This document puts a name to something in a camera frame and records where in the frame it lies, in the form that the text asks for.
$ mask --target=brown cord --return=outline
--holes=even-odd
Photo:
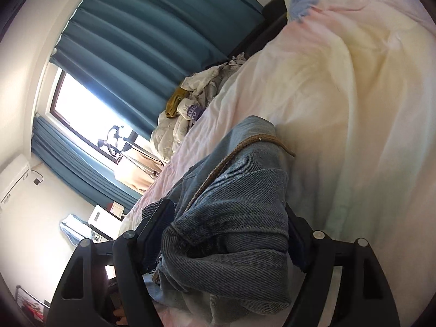
[[[241,141],[231,153],[229,153],[223,160],[212,170],[212,172],[209,173],[206,180],[203,182],[203,184],[200,186],[200,188],[195,192],[194,196],[188,203],[185,211],[188,211],[189,208],[193,205],[193,203],[198,199],[198,197],[201,195],[201,193],[204,192],[204,190],[220,175],[220,173],[224,170],[224,168],[228,165],[228,163],[235,157],[241,150],[243,150],[245,147],[257,143],[258,141],[266,141],[268,143],[273,143],[278,146],[280,146],[283,150],[285,150],[289,155],[292,157],[295,157],[295,154],[288,150],[287,147],[281,142],[281,140],[274,135],[270,134],[257,134],[250,136],[249,138]]]

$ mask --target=teal curtain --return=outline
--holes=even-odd
[[[256,0],[83,0],[51,62],[150,138],[184,77],[263,22]]]
[[[32,152],[92,205],[106,208],[116,201],[125,207],[127,214],[141,197],[40,116],[33,120]]]

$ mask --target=white air conditioner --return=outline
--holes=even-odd
[[[0,173],[0,212],[29,177],[30,171],[29,161],[20,154]]]

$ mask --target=brown window frame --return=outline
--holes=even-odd
[[[60,93],[60,89],[62,88],[62,84],[64,82],[65,76],[66,76],[66,72],[64,70],[62,70],[62,72],[60,73],[60,77],[59,80],[57,81],[56,84],[56,89],[54,90],[54,95],[53,95],[53,100],[52,100],[52,104],[50,105],[50,113],[53,114],[53,116],[62,123],[62,125],[64,125],[64,127],[66,127],[69,131],[71,131],[73,134],[75,134],[78,138],[80,138],[80,140],[84,141],[86,144],[88,144],[89,146],[91,146],[94,150],[98,151],[99,153],[101,153],[104,157],[106,157],[107,159],[111,160],[112,162],[114,162],[116,165],[118,165],[118,162],[120,162],[121,158],[123,158],[123,155],[120,155],[117,159],[114,158],[113,156],[111,156],[110,154],[108,154],[107,152],[103,151],[102,149],[99,149],[99,147],[93,143],[91,143],[88,139],[86,139],[82,134],[80,134],[77,130],[75,130],[68,122],[67,120],[59,113],[56,111],[56,103],[57,103],[57,99],[59,98],[59,93]]]

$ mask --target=bedsheet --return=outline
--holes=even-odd
[[[292,209],[335,239],[367,238],[410,326],[436,292],[435,65],[435,26],[418,0],[311,6],[227,81],[122,231],[253,114],[296,153]],[[167,327],[203,325],[163,311]],[[281,326],[288,312],[232,327]]]

